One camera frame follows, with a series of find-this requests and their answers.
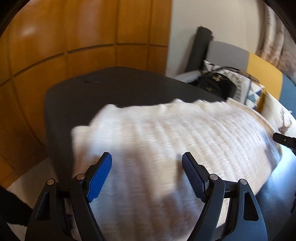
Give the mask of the wooden wardrobe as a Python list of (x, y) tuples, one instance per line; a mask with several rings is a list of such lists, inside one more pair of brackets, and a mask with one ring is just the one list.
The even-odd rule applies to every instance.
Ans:
[(165, 73), (172, 1), (14, 1), (1, 20), (1, 185), (46, 157), (43, 101), (107, 67)]

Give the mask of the white knitted sweater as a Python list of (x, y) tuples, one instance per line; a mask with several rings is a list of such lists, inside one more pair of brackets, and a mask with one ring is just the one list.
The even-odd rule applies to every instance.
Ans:
[(203, 209), (182, 168), (190, 152), (208, 172), (246, 179), (254, 193), (281, 160), (273, 128), (236, 102), (118, 108), (106, 105), (87, 126), (72, 129), (74, 175), (104, 152), (112, 167), (91, 202), (107, 240), (186, 240)]

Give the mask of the deer print cushion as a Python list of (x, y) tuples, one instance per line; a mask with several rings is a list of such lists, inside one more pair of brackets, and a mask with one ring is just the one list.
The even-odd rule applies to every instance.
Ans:
[(267, 91), (260, 114), (268, 121), (275, 132), (295, 138), (295, 118)]

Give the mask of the black handbag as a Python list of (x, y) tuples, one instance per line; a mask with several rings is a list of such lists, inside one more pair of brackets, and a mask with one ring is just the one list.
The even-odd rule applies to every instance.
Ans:
[(192, 86), (206, 90), (224, 100), (233, 98), (236, 92), (236, 85), (227, 76), (220, 73), (222, 70), (238, 70), (232, 67), (220, 67), (201, 74), (200, 77), (190, 82)]

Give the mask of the patterned curtain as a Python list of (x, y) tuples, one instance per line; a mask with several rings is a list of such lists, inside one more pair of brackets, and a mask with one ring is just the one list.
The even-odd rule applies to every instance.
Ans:
[(265, 5), (263, 43), (257, 55), (295, 82), (295, 42), (268, 5)]

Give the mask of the yellow blue grey sofa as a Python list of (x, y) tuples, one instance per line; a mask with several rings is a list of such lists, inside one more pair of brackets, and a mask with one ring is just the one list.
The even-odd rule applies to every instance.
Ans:
[[(295, 118), (295, 84), (266, 60), (240, 47), (216, 41), (210, 42), (205, 60), (221, 67), (233, 67), (243, 70), (265, 86), (255, 111), (260, 113), (265, 92), (267, 91), (288, 109)], [(190, 84), (205, 72), (208, 71), (203, 65), (202, 70), (179, 74), (176, 79)]]

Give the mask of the triangle pattern cushion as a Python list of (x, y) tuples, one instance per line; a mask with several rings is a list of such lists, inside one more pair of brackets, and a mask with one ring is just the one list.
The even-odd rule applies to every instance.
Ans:
[(265, 88), (259, 81), (247, 72), (233, 67), (221, 67), (204, 60), (208, 72), (220, 73), (228, 77), (235, 85), (236, 91), (232, 99), (256, 110)]

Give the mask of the black rolled mat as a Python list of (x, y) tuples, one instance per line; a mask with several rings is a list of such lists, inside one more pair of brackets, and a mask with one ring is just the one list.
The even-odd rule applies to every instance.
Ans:
[(212, 32), (208, 28), (202, 26), (197, 28), (185, 72), (203, 69), (212, 37)]

